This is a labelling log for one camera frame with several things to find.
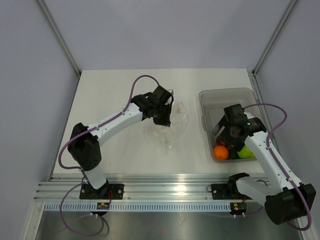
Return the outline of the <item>dark green avocado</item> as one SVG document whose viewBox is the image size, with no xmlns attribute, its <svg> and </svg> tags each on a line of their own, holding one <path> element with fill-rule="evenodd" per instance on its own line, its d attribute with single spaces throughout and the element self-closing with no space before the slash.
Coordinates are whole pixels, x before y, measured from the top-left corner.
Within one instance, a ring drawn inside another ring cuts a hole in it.
<svg viewBox="0 0 320 240">
<path fill-rule="evenodd" d="M 229 159 L 230 160 L 240 159 L 238 152 L 234 148 L 231 148 L 229 150 Z"/>
</svg>

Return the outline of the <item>orange fruit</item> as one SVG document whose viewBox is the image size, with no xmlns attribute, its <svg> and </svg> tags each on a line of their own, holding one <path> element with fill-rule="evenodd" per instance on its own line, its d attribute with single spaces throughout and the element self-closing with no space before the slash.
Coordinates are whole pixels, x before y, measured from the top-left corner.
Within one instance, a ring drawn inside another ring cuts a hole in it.
<svg viewBox="0 0 320 240">
<path fill-rule="evenodd" d="M 229 158 L 229 151 L 223 145 L 217 145 L 213 148 L 213 156 L 218 161 L 225 161 Z"/>
</svg>

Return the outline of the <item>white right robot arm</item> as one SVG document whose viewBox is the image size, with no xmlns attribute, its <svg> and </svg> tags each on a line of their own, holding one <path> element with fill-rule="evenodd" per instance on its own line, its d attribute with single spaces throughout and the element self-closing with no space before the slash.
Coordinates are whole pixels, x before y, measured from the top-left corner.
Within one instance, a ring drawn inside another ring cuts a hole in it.
<svg viewBox="0 0 320 240">
<path fill-rule="evenodd" d="M 232 199 L 247 197 L 264 207 L 269 219 L 276 225 L 307 217 L 307 231 L 312 226 L 311 208 L 316 196 L 312 184 L 304 184 L 297 177 L 271 141 L 273 131 L 268 131 L 263 122 L 245 111 L 245 107 L 235 104 L 224 108 L 224 115 L 212 130 L 237 151 L 247 147 L 259 162 L 271 186 L 254 180 L 248 173 L 231 175 L 222 188 L 213 193 L 213 199 L 226 193 Z"/>
</svg>

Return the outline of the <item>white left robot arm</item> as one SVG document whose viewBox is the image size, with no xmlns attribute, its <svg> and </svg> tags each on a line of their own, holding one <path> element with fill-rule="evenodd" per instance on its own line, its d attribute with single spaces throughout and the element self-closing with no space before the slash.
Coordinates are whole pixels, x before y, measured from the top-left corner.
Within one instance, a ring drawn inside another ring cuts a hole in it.
<svg viewBox="0 0 320 240">
<path fill-rule="evenodd" d="M 73 127 L 67 150 L 79 164 L 88 181 L 90 193 L 97 199 L 108 194 L 108 180 L 101 167 L 101 147 L 113 136 L 133 124 L 152 119 L 155 125 L 170 127 L 170 115 L 174 102 L 172 89 L 157 86 L 153 92 L 132 96 L 127 105 L 95 124 L 81 122 Z"/>
</svg>

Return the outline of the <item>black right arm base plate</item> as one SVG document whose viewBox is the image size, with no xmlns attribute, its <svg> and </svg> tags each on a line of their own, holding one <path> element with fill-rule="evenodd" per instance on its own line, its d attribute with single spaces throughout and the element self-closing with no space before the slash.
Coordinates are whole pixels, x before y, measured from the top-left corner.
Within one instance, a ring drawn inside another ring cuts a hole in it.
<svg viewBox="0 0 320 240">
<path fill-rule="evenodd" d="M 226 183 L 213 183 L 206 187 L 206 190 L 211 193 L 213 200 L 241 200 L 244 201 L 247 197 L 243 194 L 231 192 Z"/>
</svg>

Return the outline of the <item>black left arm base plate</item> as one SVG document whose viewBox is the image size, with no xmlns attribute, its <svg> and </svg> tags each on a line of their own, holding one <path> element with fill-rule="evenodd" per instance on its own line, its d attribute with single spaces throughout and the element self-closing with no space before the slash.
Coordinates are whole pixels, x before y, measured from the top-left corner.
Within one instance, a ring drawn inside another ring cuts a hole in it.
<svg viewBox="0 0 320 240">
<path fill-rule="evenodd" d="M 89 183 L 81 186 L 79 198 L 81 200 L 122 200 L 124 184 L 109 183 L 99 189 L 94 189 Z"/>
</svg>

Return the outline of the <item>clear zip top bag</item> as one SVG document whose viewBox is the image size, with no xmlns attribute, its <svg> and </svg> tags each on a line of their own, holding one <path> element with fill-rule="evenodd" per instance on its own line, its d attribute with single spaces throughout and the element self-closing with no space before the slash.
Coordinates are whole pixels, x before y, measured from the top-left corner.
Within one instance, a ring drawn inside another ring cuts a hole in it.
<svg viewBox="0 0 320 240">
<path fill-rule="evenodd" d="M 169 119 L 170 127 L 155 125 L 149 121 L 144 126 L 143 133 L 153 142 L 171 149 L 181 138 L 189 123 L 189 114 L 183 101 L 174 98 Z"/>
</svg>

